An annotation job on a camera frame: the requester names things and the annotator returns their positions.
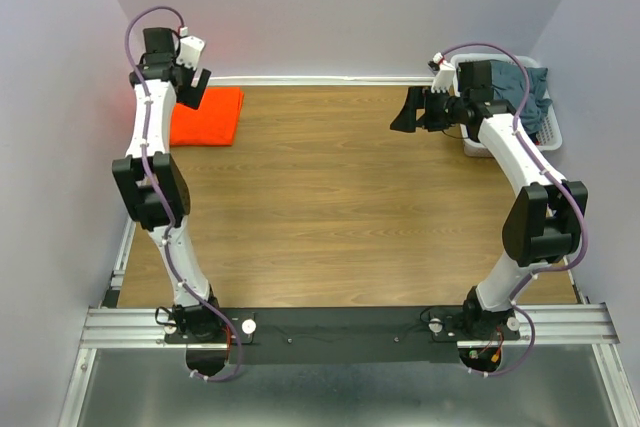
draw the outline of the metal sheet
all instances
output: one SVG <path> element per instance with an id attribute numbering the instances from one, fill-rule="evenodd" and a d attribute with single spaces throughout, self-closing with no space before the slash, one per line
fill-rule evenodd
<path id="1" fill-rule="evenodd" d="M 509 347 L 515 359 L 521 347 Z M 104 350 L 83 427 L 613 426 L 593 350 L 540 346 L 496 379 L 428 363 L 250 366 L 239 379 L 189 378 L 184 352 Z"/>

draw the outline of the white knob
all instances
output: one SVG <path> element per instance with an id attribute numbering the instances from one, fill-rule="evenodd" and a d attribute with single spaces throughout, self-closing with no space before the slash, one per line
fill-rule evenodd
<path id="1" fill-rule="evenodd" d="M 256 331 L 256 322 L 253 319 L 247 319 L 242 323 L 242 331 L 247 334 L 247 335 L 251 335 Z"/>
<path id="2" fill-rule="evenodd" d="M 520 330 L 520 321 L 515 317 L 509 317 L 507 319 L 507 328 L 513 332 Z"/>

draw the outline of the white connector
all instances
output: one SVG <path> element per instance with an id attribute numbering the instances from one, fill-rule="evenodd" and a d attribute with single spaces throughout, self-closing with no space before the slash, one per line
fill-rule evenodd
<path id="1" fill-rule="evenodd" d="M 196 70 L 204 46 L 204 40 L 198 39 L 193 35 L 182 37 L 180 39 L 180 55 L 176 59 L 176 64 L 184 65 L 187 69 Z"/>
<path id="2" fill-rule="evenodd" d="M 453 78 L 456 75 L 455 67 L 445 60 L 444 56 L 438 52 L 433 56 L 433 62 L 438 64 L 439 71 L 431 85 L 431 92 L 446 94 L 453 85 Z"/>

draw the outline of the black mounting plate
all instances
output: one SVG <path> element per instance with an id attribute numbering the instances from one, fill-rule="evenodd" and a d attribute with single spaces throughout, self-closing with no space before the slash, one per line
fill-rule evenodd
<path id="1" fill-rule="evenodd" d="M 440 332 L 432 332 L 432 338 L 434 342 L 460 342 L 460 341 L 473 341 L 473 340 L 492 340 L 495 338 L 496 327 L 491 325 L 491 328 L 479 330 L 474 332 L 475 335 L 471 336 L 463 327 L 462 309 L 456 306 L 435 306 L 430 308 L 428 316 L 425 315 L 425 320 L 440 321 L 442 323 L 442 330 Z M 504 340 L 519 340 L 520 333 L 514 332 L 509 329 L 506 323 L 502 322 L 497 327 L 500 328 Z"/>
<path id="2" fill-rule="evenodd" d="M 245 320 L 255 320 L 255 313 L 251 309 L 224 309 L 222 311 L 227 318 L 231 321 L 236 331 L 240 335 L 240 341 L 242 344 L 250 344 L 253 342 L 253 334 L 246 334 L 242 330 L 242 323 Z M 167 344 L 224 344 L 227 342 L 227 332 L 221 329 L 217 332 L 212 332 L 208 337 L 196 337 L 195 335 L 187 332 L 181 334 L 180 332 L 174 332 L 172 334 L 165 333 L 164 341 Z M 231 343 L 234 344 L 235 337 L 232 336 Z"/>
<path id="3" fill-rule="evenodd" d="M 451 307 L 461 312 L 461 307 Z M 253 342 L 244 363 L 356 364 L 460 362 L 455 343 L 432 339 L 420 320 L 424 307 L 308 307 L 226 309 L 235 317 L 255 313 Z M 237 349 L 231 348 L 233 363 Z"/>

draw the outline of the baseboard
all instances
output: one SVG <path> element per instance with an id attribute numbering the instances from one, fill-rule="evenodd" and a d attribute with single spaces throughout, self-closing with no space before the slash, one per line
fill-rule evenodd
<path id="1" fill-rule="evenodd" d="M 225 85 L 431 85 L 433 77 L 351 77 L 339 75 L 231 75 L 211 77 L 210 86 Z"/>

